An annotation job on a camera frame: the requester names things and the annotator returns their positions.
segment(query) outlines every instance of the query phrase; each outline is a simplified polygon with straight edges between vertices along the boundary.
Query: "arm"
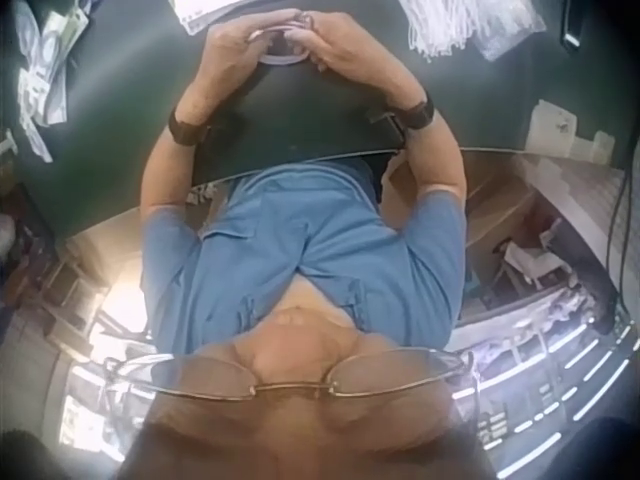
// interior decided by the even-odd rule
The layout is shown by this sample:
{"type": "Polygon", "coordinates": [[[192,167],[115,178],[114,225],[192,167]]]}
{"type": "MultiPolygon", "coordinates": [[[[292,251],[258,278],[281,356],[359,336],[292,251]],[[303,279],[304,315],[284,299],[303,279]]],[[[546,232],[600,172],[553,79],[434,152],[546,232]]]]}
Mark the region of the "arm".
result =
{"type": "MultiPolygon", "coordinates": [[[[246,15],[212,27],[205,42],[200,68],[176,106],[176,119],[191,125],[204,125],[215,108],[233,93],[255,70],[270,38],[260,36],[249,43],[249,36],[261,29],[279,25],[299,15],[298,10],[277,10],[246,15]]],[[[143,222],[158,207],[184,210],[193,174],[195,146],[177,144],[168,128],[156,142],[142,176],[140,214],[143,222]]]]}
{"type": "MultiPolygon", "coordinates": [[[[350,80],[375,87],[391,106],[402,110],[426,99],[424,89],[407,67],[349,15],[308,15],[313,19],[313,31],[292,30],[287,37],[308,48],[320,70],[329,67],[350,80]]],[[[467,186],[462,155],[439,113],[430,126],[408,132],[406,149],[419,196],[445,190],[464,205],[467,186]]]]}

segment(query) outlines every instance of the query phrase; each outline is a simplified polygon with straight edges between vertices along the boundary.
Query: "blue scrub top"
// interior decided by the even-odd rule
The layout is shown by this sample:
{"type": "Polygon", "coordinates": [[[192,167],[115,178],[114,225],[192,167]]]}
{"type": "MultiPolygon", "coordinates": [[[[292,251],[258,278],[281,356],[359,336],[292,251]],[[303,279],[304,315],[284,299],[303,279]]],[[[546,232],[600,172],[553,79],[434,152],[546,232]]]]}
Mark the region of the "blue scrub top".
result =
{"type": "Polygon", "coordinates": [[[300,274],[359,330],[442,348],[462,302],[465,230],[460,203],[444,191],[423,196],[401,232],[387,227],[360,159],[243,177],[200,236],[174,208],[148,219],[142,289],[153,338],[174,354],[228,342],[300,274]]]}

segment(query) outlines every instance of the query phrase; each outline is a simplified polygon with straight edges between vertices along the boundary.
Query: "watch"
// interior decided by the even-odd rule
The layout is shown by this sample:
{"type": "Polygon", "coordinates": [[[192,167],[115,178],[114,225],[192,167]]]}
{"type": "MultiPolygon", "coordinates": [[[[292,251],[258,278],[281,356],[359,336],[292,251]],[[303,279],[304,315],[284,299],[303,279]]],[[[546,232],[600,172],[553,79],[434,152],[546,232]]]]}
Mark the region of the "watch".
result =
{"type": "Polygon", "coordinates": [[[192,125],[190,123],[180,122],[176,118],[176,109],[171,110],[171,114],[169,115],[168,122],[169,132],[171,132],[171,136],[173,140],[178,145],[183,145],[185,147],[193,147],[200,143],[203,139],[207,131],[209,130],[209,125],[192,125]]]}
{"type": "Polygon", "coordinates": [[[431,100],[431,95],[428,93],[426,102],[420,102],[409,110],[401,110],[399,108],[391,109],[391,112],[400,121],[402,126],[411,130],[420,130],[421,128],[431,125],[435,111],[436,109],[431,100]]]}

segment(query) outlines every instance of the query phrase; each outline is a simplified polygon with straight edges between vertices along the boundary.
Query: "person's left hand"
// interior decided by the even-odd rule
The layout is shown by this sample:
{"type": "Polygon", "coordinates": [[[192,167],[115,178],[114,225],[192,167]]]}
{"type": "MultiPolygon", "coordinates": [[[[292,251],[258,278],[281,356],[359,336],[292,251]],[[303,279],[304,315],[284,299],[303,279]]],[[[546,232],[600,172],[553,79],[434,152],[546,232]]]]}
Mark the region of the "person's left hand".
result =
{"type": "Polygon", "coordinates": [[[217,105],[231,95],[253,73],[271,38],[262,35],[249,42],[249,36],[293,20],[299,10],[286,9],[245,15],[209,29],[200,68],[193,88],[208,105],[217,105]]]}

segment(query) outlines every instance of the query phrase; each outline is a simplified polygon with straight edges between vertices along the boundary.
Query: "person's right hand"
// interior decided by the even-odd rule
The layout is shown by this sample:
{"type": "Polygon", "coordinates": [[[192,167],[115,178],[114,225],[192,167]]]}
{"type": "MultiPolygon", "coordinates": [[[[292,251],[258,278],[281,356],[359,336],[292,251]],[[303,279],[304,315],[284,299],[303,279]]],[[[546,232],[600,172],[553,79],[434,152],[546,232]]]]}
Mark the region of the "person's right hand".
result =
{"type": "Polygon", "coordinates": [[[307,48],[313,59],[340,75],[380,89],[393,107],[409,109],[424,101],[424,89],[413,74],[346,13],[305,12],[312,29],[285,34],[307,48]]]}

